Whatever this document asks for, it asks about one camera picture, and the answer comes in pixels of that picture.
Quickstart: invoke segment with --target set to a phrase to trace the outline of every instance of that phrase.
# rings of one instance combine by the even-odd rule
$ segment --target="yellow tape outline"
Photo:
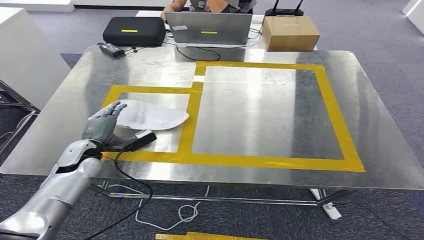
[[[192,153],[199,107],[203,91],[203,79],[206,69],[215,67],[265,68],[265,69],[294,69],[310,70],[315,73],[319,89],[340,146],[343,159],[295,158],[273,156],[242,156],[222,154]],[[200,164],[235,167],[282,168],[300,170],[328,170],[365,172],[355,144],[346,126],[336,96],[322,65],[285,64],[285,63],[256,63],[256,62],[226,62],[198,61],[194,72],[195,78],[191,87],[154,87],[154,86],[121,86],[112,85],[102,108],[117,101],[121,93],[158,93],[158,94],[189,94],[187,113],[190,117],[185,121],[178,149],[176,152],[137,151],[125,152],[120,159],[133,162],[162,162],[176,164]],[[105,156],[114,158],[116,152],[106,152]]]

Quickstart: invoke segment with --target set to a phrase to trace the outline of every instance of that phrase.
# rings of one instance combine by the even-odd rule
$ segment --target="cardboard box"
[[[310,51],[320,38],[308,16],[266,16],[262,35],[268,52]]]

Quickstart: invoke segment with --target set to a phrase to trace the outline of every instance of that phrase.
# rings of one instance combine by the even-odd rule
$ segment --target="gray carpet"
[[[256,13],[272,6],[274,0],[261,0]],[[281,1],[281,7],[296,6],[296,0]],[[423,35],[402,15],[408,0],[307,0],[302,8],[321,32],[320,50],[353,51],[371,82],[389,109],[406,141],[421,164],[424,164],[424,42]],[[83,53],[86,46],[101,40],[101,33],[111,16],[135,15],[134,11],[79,10],[74,13],[30,13],[42,31],[61,53]],[[57,21],[67,27],[50,26]],[[71,66],[78,54],[63,54]],[[5,116],[0,109],[0,134],[13,129],[18,117]],[[0,221],[18,210],[36,190],[41,179],[0,176]],[[202,185],[153,184],[156,193],[204,194]],[[210,196],[252,198],[312,199],[307,190],[280,187],[213,186]],[[358,192],[343,202],[366,204],[389,225],[409,236],[424,236],[424,197],[418,193]],[[58,239],[76,240],[95,233],[131,212],[138,204],[134,199],[118,202],[87,191],[71,213]],[[177,210],[184,202],[152,200],[140,218],[168,227],[179,218]],[[325,212],[314,207],[273,206],[235,203],[208,203],[199,206],[199,215],[169,233],[203,232],[240,237],[284,239],[403,239],[379,222],[369,211],[355,205],[338,209],[343,217],[330,220]],[[98,239],[154,239],[165,233],[151,226],[127,220]]]

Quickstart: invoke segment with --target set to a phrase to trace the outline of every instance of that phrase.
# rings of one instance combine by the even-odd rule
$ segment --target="yellow sticker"
[[[128,29],[122,29],[121,32],[123,33],[137,33],[138,30],[128,30]]]
[[[217,31],[201,31],[201,34],[218,34]]]
[[[237,237],[201,232],[187,232],[186,235],[156,234],[156,240],[266,240],[259,238]]]

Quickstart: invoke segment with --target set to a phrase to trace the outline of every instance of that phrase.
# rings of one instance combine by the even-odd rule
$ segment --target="white paper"
[[[166,130],[177,127],[189,118],[189,114],[181,109],[167,108],[159,105],[147,104],[142,101],[124,99],[121,104],[127,104],[117,119],[117,126],[136,130]],[[102,115],[113,103],[109,104],[89,120]]]

